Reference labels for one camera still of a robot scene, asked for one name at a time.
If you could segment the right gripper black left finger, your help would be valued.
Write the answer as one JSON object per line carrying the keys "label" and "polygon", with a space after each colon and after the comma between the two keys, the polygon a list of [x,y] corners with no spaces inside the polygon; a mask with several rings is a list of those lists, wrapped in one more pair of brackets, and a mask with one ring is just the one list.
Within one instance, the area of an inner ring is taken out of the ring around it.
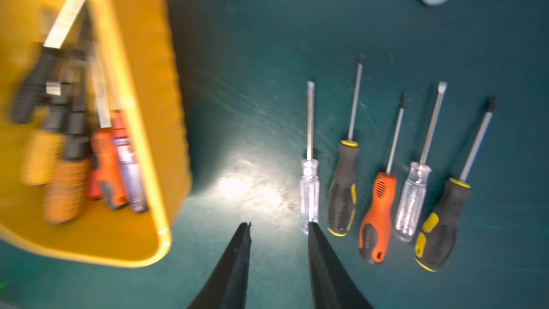
{"label": "right gripper black left finger", "polygon": [[191,308],[245,308],[252,239],[250,223],[241,223]]}

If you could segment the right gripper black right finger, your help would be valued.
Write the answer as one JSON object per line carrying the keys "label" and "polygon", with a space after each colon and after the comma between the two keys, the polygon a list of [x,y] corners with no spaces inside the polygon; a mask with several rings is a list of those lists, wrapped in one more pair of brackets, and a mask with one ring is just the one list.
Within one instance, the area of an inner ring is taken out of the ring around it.
{"label": "right gripper black right finger", "polygon": [[317,223],[308,224],[310,283],[314,308],[371,308]]}

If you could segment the black yellow slim screwdriver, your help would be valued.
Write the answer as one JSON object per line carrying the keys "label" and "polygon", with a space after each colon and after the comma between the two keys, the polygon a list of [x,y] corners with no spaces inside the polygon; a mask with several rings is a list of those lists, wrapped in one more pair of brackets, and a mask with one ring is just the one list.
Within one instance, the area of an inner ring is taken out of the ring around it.
{"label": "black yellow slim screwdriver", "polygon": [[353,224],[356,204],[356,160],[359,154],[359,144],[353,140],[360,85],[363,75],[364,55],[360,54],[355,77],[353,103],[350,112],[350,123],[347,139],[340,141],[339,158],[329,190],[327,209],[327,229],[337,237],[348,234]]}

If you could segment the clear handle screwdriver small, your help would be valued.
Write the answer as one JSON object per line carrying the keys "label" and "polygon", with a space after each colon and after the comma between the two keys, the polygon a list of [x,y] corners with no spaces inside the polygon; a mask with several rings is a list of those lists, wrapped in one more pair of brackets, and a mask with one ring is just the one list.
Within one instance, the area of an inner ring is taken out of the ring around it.
{"label": "clear handle screwdriver small", "polygon": [[314,108],[315,83],[313,81],[309,81],[307,83],[307,154],[306,158],[301,161],[302,173],[300,178],[300,223],[302,232],[305,235],[309,235],[309,224],[317,223],[319,216],[319,162],[314,158],[313,155],[315,113]]}

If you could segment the yellow black handled screwdriver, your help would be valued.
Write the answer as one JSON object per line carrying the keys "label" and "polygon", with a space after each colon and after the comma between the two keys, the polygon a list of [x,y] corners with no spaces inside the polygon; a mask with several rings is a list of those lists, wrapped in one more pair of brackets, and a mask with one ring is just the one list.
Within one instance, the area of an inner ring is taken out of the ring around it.
{"label": "yellow black handled screwdriver", "polygon": [[442,195],[417,236],[415,259],[427,271],[436,272],[441,269],[452,255],[463,206],[472,192],[471,186],[467,184],[467,178],[492,120],[495,107],[496,98],[491,97],[459,177],[450,177],[446,180]]}

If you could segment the orange brown handle screwdriver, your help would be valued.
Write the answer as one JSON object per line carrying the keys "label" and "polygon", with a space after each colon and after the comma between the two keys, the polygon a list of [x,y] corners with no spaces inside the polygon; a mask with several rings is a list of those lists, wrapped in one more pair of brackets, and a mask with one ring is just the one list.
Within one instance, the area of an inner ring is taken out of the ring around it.
{"label": "orange brown handle screwdriver", "polygon": [[92,164],[87,111],[88,53],[75,51],[73,60],[74,74],[78,80],[64,132],[64,149],[44,198],[44,220],[52,225],[67,223],[80,214]]}

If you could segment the yellow plastic storage box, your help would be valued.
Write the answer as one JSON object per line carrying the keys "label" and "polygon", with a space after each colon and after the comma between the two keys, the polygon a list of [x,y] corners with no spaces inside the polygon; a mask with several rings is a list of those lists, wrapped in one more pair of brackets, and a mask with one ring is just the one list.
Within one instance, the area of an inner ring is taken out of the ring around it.
{"label": "yellow plastic storage box", "polygon": [[142,170],[149,210],[87,203],[76,220],[43,219],[43,187],[21,182],[21,163],[38,123],[12,124],[9,106],[41,46],[39,13],[65,0],[1,0],[1,240],[30,253],[119,268],[161,260],[192,187],[189,146],[166,0],[91,0],[104,65],[117,82]]}

